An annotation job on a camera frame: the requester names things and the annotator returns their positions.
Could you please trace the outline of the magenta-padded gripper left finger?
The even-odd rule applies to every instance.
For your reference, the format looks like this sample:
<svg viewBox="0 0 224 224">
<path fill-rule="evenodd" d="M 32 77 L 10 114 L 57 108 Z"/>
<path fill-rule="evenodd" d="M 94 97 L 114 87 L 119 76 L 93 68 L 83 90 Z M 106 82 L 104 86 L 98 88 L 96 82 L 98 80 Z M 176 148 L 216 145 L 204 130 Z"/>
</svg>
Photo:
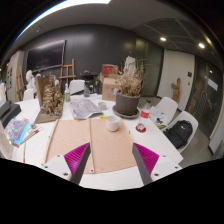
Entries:
<svg viewBox="0 0 224 224">
<path fill-rule="evenodd" d="M 90 144 L 86 143 L 65 155 L 56 154 L 43 165 L 43 169 L 78 185 L 82 178 L 90 152 Z"/>
</svg>

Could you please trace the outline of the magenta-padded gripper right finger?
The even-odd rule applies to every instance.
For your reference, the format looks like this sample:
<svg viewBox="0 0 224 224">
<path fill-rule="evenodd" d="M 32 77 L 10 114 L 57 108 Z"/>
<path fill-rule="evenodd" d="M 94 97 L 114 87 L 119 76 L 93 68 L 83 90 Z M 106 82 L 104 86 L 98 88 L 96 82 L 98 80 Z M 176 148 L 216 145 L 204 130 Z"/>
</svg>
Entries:
<svg viewBox="0 0 224 224">
<path fill-rule="evenodd" d="M 144 185 L 181 170 L 167 155 L 158 155 L 140 144 L 133 144 L 132 153 Z"/>
</svg>

